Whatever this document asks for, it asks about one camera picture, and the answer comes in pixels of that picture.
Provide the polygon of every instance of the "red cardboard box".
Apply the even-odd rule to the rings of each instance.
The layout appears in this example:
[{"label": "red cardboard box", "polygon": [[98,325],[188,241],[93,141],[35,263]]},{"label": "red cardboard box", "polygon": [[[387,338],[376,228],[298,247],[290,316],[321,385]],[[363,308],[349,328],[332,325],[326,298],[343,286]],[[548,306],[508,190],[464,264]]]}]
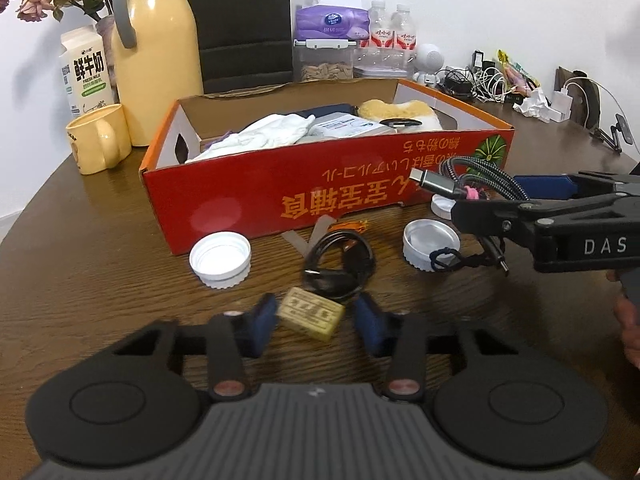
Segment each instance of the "red cardboard box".
[{"label": "red cardboard box", "polygon": [[[273,113],[369,99],[421,100],[444,132],[326,140],[238,153],[189,164],[201,143]],[[290,83],[176,102],[140,166],[142,181],[174,254],[216,231],[255,238],[394,203],[428,200],[408,179],[452,155],[504,165],[513,127],[468,104],[409,81],[354,79]]]}]

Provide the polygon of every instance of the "gray packaged item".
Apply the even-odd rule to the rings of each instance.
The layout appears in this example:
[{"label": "gray packaged item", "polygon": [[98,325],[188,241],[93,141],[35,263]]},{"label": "gray packaged item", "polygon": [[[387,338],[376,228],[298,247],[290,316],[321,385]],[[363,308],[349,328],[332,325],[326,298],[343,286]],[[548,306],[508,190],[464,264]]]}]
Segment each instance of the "gray packaged item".
[{"label": "gray packaged item", "polygon": [[395,132],[393,128],[384,124],[343,112],[334,112],[313,121],[308,134],[332,139],[348,139],[349,137],[394,134]]}]

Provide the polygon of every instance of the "white cloth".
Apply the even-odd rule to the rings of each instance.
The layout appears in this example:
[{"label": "white cloth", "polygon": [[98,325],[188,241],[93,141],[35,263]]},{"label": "white cloth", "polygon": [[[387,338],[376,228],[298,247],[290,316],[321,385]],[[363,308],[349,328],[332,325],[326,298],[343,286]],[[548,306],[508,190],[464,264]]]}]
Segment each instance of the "white cloth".
[{"label": "white cloth", "polygon": [[295,144],[308,132],[314,119],[313,115],[305,119],[296,114],[271,114],[250,124],[241,132],[230,134],[220,142],[214,142],[200,155],[187,162]]}]

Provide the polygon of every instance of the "orange tag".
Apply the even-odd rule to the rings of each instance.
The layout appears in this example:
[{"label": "orange tag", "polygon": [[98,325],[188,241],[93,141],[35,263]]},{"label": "orange tag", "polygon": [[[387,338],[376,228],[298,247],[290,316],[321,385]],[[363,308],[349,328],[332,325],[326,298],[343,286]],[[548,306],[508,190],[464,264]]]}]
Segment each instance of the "orange tag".
[{"label": "orange tag", "polygon": [[333,224],[327,229],[327,232],[330,233],[340,229],[351,229],[352,231],[356,231],[358,234],[362,234],[367,230],[367,227],[369,227],[369,220],[352,220]]}]

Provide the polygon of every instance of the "pink hair tie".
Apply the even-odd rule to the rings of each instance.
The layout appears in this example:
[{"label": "pink hair tie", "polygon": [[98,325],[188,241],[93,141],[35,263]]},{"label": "pink hair tie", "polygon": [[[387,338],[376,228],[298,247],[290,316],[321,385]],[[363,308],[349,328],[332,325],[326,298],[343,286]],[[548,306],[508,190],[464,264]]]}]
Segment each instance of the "pink hair tie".
[{"label": "pink hair tie", "polygon": [[467,200],[480,200],[480,194],[475,187],[465,186]]}]

